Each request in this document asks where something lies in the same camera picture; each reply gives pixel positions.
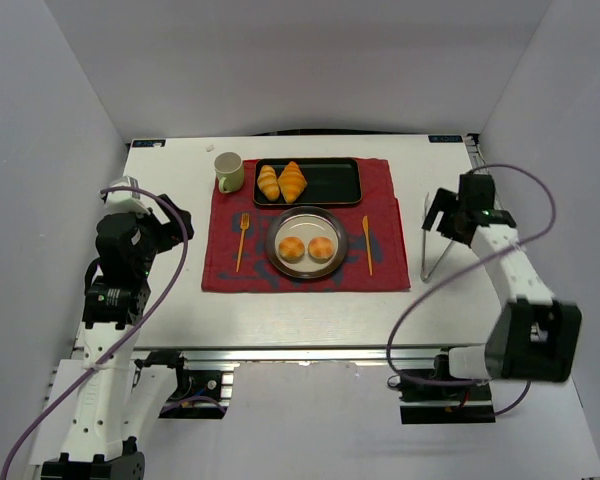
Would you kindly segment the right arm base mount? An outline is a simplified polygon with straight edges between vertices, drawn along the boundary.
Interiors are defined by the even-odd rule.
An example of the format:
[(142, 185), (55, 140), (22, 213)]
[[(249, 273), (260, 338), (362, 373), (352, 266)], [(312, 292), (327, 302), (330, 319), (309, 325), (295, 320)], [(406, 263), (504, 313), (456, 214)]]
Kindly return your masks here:
[(431, 386), (405, 382), (397, 374), (387, 387), (399, 394), (402, 425), (489, 424), (496, 421), (487, 384)]

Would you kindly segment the round bread bun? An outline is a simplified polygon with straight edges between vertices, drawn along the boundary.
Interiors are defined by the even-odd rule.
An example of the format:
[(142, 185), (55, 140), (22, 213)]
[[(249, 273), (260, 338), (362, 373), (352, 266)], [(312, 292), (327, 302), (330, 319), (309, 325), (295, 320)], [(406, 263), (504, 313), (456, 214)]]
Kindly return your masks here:
[(304, 242), (298, 237), (285, 237), (278, 244), (278, 254), (286, 262), (298, 262), (305, 254)]
[(332, 258), (335, 252), (333, 242), (324, 236), (315, 237), (310, 240), (308, 253), (317, 262), (326, 262)]

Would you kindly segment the metal serving tongs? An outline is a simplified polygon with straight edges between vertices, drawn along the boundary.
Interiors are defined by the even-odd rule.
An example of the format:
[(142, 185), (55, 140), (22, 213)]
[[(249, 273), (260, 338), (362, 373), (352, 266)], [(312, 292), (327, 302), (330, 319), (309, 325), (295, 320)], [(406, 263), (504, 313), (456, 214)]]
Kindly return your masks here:
[(433, 263), (433, 265), (431, 267), (428, 267), (427, 266), (428, 231), (422, 230), (421, 233), (422, 233), (422, 235), (421, 235), (420, 280), (424, 284), (428, 284), (431, 281), (433, 274), (439, 269), (439, 266), (447, 258), (447, 256), (453, 249), (454, 242), (452, 240), (450, 240), (448, 242), (447, 246), (445, 247), (445, 249), (442, 251), (441, 255), (438, 257), (438, 259)]

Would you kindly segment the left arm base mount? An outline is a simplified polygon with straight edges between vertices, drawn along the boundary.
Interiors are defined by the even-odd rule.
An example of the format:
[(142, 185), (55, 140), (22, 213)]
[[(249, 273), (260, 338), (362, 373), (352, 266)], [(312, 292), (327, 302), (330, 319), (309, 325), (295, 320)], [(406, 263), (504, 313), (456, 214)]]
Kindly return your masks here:
[(146, 358), (135, 359), (133, 386), (145, 371), (166, 366), (176, 378), (176, 388), (159, 414), (161, 419), (221, 420), (228, 409), (228, 398), (222, 393), (224, 373), (219, 369), (198, 368), (189, 364), (184, 353), (174, 349), (150, 351)]

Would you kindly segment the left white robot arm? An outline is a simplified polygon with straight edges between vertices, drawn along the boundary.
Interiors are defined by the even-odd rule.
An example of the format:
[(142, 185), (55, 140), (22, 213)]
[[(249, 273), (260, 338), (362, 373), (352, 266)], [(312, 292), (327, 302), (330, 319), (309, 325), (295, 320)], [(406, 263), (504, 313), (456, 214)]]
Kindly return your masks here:
[(69, 431), (57, 458), (41, 468), (43, 479), (141, 479), (140, 441), (181, 376), (175, 350), (152, 353), (148, 376), (128, 385), (131, 356), (143, 323), (157, 309), (148, 277), (156, 256), (186, 247), (194, 235), (191, 215), (165, 194), (154, 196), (166, 222), (151, 208), (116, 203), (118, 188), (105, 190), (117, 210), (96, 226), (98, 257), (85, 282), (83, 374), (68, 388), (77, 395)]

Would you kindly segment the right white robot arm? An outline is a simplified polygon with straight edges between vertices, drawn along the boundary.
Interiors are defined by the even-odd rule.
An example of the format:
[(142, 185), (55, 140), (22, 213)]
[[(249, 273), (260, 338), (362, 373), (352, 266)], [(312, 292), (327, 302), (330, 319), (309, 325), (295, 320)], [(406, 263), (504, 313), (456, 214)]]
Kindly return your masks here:
[(425, 231), (433, 227), (443, 237), (468, 246), (481, 260), (512, 249), (485, 265), (501, 313), (485, 344), (449, 350), (451, 378), (566, 382), (582, 313), (576, 304), (559, 301), (541, 280), (522, 248), (511, 214), (494, 209), (491, 195), (474, 200), (440, 188), (422, 224)]

